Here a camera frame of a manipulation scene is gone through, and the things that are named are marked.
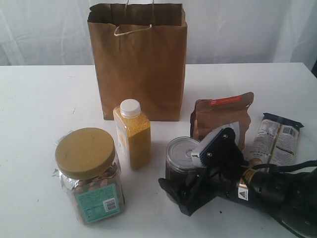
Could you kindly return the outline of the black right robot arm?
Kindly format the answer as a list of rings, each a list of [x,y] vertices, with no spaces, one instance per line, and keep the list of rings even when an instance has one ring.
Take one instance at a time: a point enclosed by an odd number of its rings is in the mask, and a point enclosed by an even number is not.
[[[231,148],[208,150],[206,168],[175,181],[159,184],[191,216],[216,197],[260,210],[300,238],[317,236],[317,172],[265,173],[246,166],[242,152]]]

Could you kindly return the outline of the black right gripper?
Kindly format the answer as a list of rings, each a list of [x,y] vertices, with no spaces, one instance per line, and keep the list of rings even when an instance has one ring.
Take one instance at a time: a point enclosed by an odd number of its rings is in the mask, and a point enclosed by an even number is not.
[[[216,197],[239,203],[237,187],[246,170],[242,152],[234,146],[221,152],[218,162],[215,167],[199,169],[182,180],[159,178],[159,185],[187,216]]]

